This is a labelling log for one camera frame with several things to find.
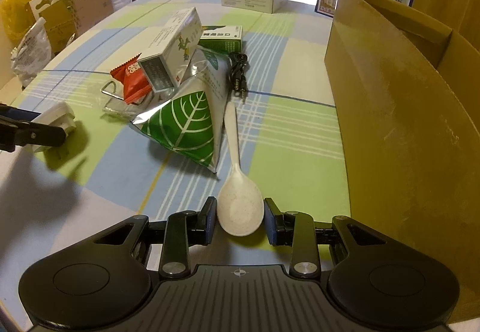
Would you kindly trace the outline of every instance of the spoon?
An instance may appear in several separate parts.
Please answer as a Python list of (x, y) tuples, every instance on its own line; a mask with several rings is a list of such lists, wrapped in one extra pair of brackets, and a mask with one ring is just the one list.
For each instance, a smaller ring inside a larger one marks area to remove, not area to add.
[(218, 221), (227, 233), (239, 237), (248, 236), (262, 224), (265, 208), (260, 190), (240, 169), (237, 113), (233, 102), (226, 105), (225, 131), (232, 168), (218, 193)]

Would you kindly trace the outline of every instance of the green leaf print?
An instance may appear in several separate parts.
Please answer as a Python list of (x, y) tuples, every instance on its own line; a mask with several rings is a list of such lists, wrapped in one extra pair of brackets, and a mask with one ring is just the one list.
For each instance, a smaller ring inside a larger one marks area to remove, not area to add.
[(142, 132), (167, 149), (208, 166), (214, 139), (212, 118), (203, 90), (172, 100), (143, 124)]
[(205, 55), (205, 58), (207, 59), (208, 62), (212, 64), (212, 66), (215, 68), (215, 70), (218, 70), (218, 59), (215, 57), (215, 54), (213, 54), (211, 51), (201, 49), (203, 54)]

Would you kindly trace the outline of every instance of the ribbed black surface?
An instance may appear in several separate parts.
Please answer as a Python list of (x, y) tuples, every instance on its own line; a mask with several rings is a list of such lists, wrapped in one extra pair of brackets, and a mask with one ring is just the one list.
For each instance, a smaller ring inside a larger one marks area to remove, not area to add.
[[(432, 332), (446, 332), (445, 326)], [(46, 332), (35, 327), (32, 332)], [(315, 282), (289, 278), (281, 266), (199, 266), (164, 282), (128, 320), (104, 332), (366, 332), (338, 313)]]

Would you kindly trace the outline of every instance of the tablecloth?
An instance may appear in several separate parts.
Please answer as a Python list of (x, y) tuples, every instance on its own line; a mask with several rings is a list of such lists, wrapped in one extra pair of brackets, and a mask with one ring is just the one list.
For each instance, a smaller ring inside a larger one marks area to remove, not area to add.
[[(109, 81), (131, 38), (195, 6), (204, 25), (242, 25), (249, 94), (238, 99), (241, 166), (280, 210), (317, 221), (350, 214), (335, 104), (323, 57), (332, 20), (288, 2), (275, 14), (221, 6), (220, 0), (138, 0), (78, 38), (14, 103), (42, 112), (66, 101), (77, 129), (58, 149), (0, 154), (0, 301), (19, 327), (29, 321), (18, 298), (22, 273), (37, 260), (134, 214), (163, 220), (199, 210), (229, 172), (222, 143), (217, 176), (169, 153), (128, 122), (102, 112), (92, 90)], [(263, 228), (245, 238), (215, 230), (191, 262), (288, 263), (286, 247), (268, 245)], [(149, 265), (158, 265), (159, 249)]]

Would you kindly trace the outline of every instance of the red wrapper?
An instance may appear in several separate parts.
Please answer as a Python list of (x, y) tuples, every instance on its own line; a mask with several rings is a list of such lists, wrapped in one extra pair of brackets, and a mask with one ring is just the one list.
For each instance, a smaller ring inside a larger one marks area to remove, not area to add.
[(111, 76), (123, 84), (123, 101), (131, 104), (152, 90), (137, 60), (140, 55), (113, 69)]

